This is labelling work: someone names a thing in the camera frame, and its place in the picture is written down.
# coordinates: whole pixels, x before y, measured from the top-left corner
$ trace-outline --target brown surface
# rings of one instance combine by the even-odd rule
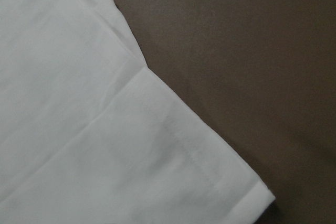
[[[149,67],[277,197],[336,223],[336,0],[115,0]]]

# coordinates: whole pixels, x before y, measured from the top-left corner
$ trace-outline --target garment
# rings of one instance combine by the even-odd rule
[[[253,223],[274,196],[106,1],[0,0],[0,223]]]

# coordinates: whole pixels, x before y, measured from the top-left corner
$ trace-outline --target brown table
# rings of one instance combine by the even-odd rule
[[[115,0],[149,67],[277,197],[336,223],[336,0]]]

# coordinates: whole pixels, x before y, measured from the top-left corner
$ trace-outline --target brown leather surface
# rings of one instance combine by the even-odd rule
[[[149,67],[277,197],[336,223],[336,0],[115,0]]]

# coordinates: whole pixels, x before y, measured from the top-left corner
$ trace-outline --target white cloth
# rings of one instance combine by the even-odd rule
[[[1,224],[253,223],[273,200],[113,0],[0,0]]]

